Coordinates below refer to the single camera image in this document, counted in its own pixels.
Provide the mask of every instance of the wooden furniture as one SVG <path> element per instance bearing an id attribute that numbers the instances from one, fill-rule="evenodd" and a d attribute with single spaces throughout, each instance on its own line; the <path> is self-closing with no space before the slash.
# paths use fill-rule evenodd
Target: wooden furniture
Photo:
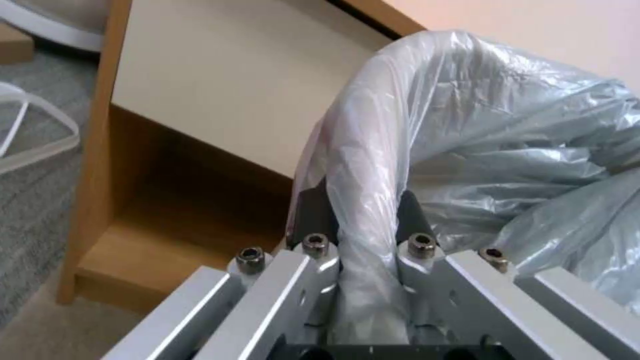
<path id="1" fill-rule="evenodd" d="M 401 35 L 460 29 L 618 78 L 640 94 L 640 2 L 621 0 L 349 0 Z"/>
<path id="2" fill-rule="evenodd" d="M 324 0 L 113 0 L 58 300 L 151 310 L 280 242 L 316 121 L 389 43 Z"/>

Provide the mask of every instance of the clear plastic wrap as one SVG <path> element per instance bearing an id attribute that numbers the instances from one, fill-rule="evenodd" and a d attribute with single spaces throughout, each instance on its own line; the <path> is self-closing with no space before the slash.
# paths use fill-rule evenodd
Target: clear plastic wrap
<path id="1" fill-rule="evenodd" d="M 640 170 L 579 188 L 530 209 L 494 246 L 521 275 L 561 266 L 640 315 Z"/>
<path id="2" fill-rule="evenodd" d="M 294 182 L 292 205 L 326 176 L 340 227 L 332 339 L 408 341 L 394 260 L 406 187 L 446 250 L 488 245 L 530 207 L 629 167 L 638 120 L 620 82 L 461 31 L 379 51 L 314 129 Z"/>

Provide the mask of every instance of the bolt head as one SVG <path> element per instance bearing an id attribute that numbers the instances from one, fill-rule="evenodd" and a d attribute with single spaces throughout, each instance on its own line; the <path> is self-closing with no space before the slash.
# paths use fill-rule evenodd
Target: bolt head
<path id="1" fill-rule="evenodd" d="M 302 239 L 302 249 L 310 257 L 319 259 L 329 252 L 329 239 L 324 234 L 309 234 Z"/>
<path id="2" fill-rule="evenodd" d="M 247 275 L 264 270 L 264 251 L 260 247 L 246 247 L 236 255 L 238 269 Z"/>
<path id="3" fill-rule="evenodd" d="M 436 253 L 436 240 L 427 233 L 414 233 L 409 236 L 409 254 L 418 259 L 432 258 Z"/>
<path id="4" fill-rule="evenodd" d="M 504 254 L 499 249 L 492 247 L 481 249 L 478 251 L 478 255 L 503 274 L 509 269 L 509 260 L 504 257 Z"/>

